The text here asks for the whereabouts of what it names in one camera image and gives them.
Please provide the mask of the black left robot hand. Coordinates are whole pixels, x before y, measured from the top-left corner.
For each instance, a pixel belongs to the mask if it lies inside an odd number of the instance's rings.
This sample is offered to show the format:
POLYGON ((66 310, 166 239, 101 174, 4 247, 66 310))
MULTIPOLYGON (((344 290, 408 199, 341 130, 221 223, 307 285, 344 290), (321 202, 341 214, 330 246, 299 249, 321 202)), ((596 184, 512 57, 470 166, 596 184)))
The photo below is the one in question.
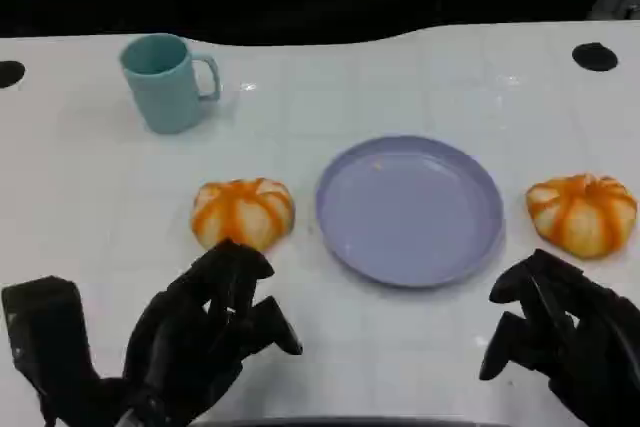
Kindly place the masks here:
POLYGON ((156 294, 128 342, 123 377, 137 426, 187 426, 213 407, 246 358, 303 346, 274 297, 254 300, 274 270, 259 251, 226 239, 156 294))

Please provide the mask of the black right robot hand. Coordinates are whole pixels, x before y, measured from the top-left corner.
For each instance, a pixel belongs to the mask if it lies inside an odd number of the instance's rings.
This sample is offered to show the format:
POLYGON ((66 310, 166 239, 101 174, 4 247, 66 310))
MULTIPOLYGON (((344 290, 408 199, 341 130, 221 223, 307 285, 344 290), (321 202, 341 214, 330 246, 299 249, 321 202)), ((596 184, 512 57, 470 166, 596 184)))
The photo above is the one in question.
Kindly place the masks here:
POLYGON ((539 372, 561 403, 588 426, 639 423, 639 310, 627 298, 542 249, 503 272, 491 289, 504 313, 479 377, 508 363, 539 372))

